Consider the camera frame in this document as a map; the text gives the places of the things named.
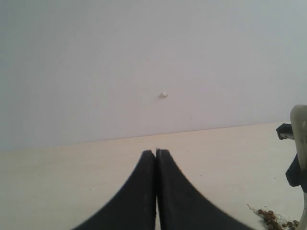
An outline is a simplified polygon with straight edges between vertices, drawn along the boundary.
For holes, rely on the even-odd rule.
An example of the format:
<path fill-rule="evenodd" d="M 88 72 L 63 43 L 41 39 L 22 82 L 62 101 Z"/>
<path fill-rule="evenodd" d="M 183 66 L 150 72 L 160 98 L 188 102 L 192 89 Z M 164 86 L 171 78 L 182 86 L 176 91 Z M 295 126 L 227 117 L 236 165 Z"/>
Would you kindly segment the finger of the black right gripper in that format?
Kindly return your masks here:
<path fill-rule="evenodd" d="M 291 124 L 283 123 L 276 128 L 276 133 L 279 140 L 291 139 L 294 140 L 293 130 Z"/>
<path fill-rule="evenodd" d="M 287 169 L 285 176 L 287 181 L 291 187 L 300 186 L 300 165 L 297 154 L 295 155 L 292 163 L 290 164 L 289 168 Z"/>

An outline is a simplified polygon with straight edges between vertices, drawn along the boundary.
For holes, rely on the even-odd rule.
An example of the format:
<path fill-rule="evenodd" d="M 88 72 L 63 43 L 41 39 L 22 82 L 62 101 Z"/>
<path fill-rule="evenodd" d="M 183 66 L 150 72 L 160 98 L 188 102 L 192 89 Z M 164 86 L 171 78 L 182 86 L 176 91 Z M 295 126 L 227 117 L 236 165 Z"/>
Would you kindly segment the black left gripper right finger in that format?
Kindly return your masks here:
<path fill-rule="evenodd" d="M 171 153 L 156 150 L 157 201 L 162 230 L 249 230 L 206 199 L 185 177 Z"/>

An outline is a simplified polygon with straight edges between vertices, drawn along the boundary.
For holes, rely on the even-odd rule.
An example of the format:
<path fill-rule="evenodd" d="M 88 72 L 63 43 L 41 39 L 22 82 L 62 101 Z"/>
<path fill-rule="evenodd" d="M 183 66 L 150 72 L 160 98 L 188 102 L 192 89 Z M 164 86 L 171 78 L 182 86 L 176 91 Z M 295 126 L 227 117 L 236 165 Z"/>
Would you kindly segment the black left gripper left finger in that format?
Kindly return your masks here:
<path fill-rule="evenodd" d="M 154 230 L 155 218 L 155 156 L 145 150 L 121 189 L 76 229 Z"/>

